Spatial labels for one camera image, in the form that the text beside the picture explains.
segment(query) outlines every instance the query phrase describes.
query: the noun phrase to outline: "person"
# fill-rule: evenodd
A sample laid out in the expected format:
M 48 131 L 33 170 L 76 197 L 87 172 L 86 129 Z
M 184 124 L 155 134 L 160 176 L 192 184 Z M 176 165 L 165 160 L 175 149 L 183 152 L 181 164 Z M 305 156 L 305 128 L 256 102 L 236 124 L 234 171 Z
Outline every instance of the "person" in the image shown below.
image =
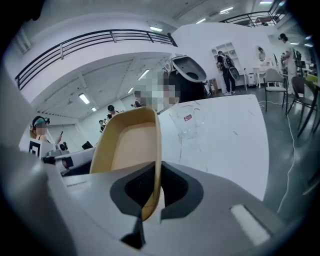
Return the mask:
M 229 68 L 234 67 L 235 65 L 232 63 L 232 61 L 227 61 L 228 59 L 230 59 L 228 55 L 223 54 L 222 51 L 218 52 L 218 58 L 217 58 L 218 68 L 222 71 L 223 79 L 224 79 L 226 90 L 227 90 L 227 92 L 224 94 L 226 96 L 236 93 L 235 92 L 236 81 L 229 72 Z
M 282 70 L 283 74 L 287 75 L 288 72 L 287 72 L 287 67 L 286 67 L 286 60 L 285 60 L 285 58 L 284 58 L 285 56 L 286 56 L 286 54 L 283 52 L 283 53 L 281 54 L 281 57 L 280 57 L 280 60 L 281 60 L 281 70 Z
M 49 123 L 50 123 L 50 120 L 48 118 L 44 118 L 40 115 L 36 116 L 33 119 L 32 124 L 30 126 L 30 137 L 38 141 L 50 143 L 46 137 L 47 124 Z M 55 140 L 55 143 L 59 144 L 59 142 L 61 141 L 61 138 L 62 138 L 62 135 L 60 135 Z
M 107 124 L 106 121 L 99 120 L 99 124 L 100 124 L 100 130 L 103 131 Z
M 119 111 L 115 110 L 115 107 L 113 105 L 108 106 L 108 111 L 110 113 L 108 114 L 109 120 L 119 113 Z
M 317 64 L 314 58 L 311 58 L 310 69 L 312 75 L 317 76 Z
M 135 90 L 133 94 L 135 97 L 135 102 L 134 102 L 135 107 L 136 108 L 145 107 L 146 105 L 141 103 L 141 91 Z
M 295 50 L 291 46 L 288 37 L 286 34 L 280 34 L 279 39 L 284 43 L 285 46 L 285 55 L 282 57 L 283 60 L 286 60 L 286 67 L 288 72 L 288 94 L 292 94 L 294 88 L 292 86 L 292 78 L 297 76 L 297 66 L 296 66 L 296 58 L 295 58 Z
M 265 59 L 266 59 L 265 51 L 264 51 L 264 49 L 262 49 L 261 47 L 259 47 L 258 50 L 259 50 L 259 60 L 260 60 L 261 62 L 264 62 Z

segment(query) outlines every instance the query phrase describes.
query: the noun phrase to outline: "glass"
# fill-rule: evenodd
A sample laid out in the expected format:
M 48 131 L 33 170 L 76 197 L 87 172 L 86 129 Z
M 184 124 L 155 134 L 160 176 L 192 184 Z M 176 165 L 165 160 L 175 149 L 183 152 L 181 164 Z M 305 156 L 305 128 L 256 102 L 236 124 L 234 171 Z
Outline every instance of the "glass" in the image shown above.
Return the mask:
M 169 115 L 179 135 L 184 139 L 194 138 L 197 135 L 197 128 L 204 124 L 204 117 L 200 109 L 191 105 L 178 106 Z

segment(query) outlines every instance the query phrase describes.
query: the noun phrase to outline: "tan tray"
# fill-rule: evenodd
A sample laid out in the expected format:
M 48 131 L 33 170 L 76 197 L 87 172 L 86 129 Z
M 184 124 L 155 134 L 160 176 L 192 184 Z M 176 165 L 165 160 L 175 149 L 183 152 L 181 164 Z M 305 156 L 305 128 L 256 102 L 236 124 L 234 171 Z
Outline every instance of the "tan tray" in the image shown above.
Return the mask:
M 102 173 L 155 162 L 154 190 L 142 209 L 146 220 L 157 207 L 161 187 L 161 132 L 157 113 L 138 107 L 115 115 L 95 149 L 90 173 Z

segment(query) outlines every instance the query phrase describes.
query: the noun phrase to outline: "backpack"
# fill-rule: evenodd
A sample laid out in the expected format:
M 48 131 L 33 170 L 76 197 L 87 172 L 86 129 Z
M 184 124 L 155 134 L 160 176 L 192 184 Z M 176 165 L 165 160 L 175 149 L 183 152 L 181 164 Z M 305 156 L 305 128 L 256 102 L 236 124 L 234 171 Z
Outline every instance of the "backpack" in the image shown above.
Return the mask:
M 302 62 L 301 62 L 301 53 L 295 49 L 293 49 L 293 59 L 294 59 L 294 62 L 295 62 L 295 66 L 297 68 L 302 68 Z
M 233 68 L 235 66 L 234 61 L 228 55 L 220 55 L 223 59 L 222 65 L 226 68 Z

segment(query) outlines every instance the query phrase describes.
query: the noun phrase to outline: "railing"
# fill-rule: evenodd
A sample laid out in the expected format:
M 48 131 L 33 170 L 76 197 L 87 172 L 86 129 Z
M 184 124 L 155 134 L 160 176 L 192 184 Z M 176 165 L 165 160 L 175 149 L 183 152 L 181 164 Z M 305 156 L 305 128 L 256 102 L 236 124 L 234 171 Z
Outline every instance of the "railing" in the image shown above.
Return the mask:
M 275 20 L 268 11 L 256 11 L 227 18 L 221 23 L 231 23 L 246 27 L 274 26 Z
M 231 23 L 242 25 L 246 27 L 259 27 L 259 26 L 274 26 L 286 14 L 286 2 L 275 0 L 269 11 L 256 11 L 246 14 L 241 14 L 235 17 L 221 20 L 221 23 Z
M 151 43 L 160 43 L 177 47 L 177 44 L 170 33 L 163 35 L 138 29 L 109 29 L 82 34 L 51 47 L 31 61 L 15 77 L 18 88 L 22 90 L 46 67 L 58 60 L 63 60 L 65 56 L 80 49 L 103 43 L 119 43 L 131 40 L 149 41 Z

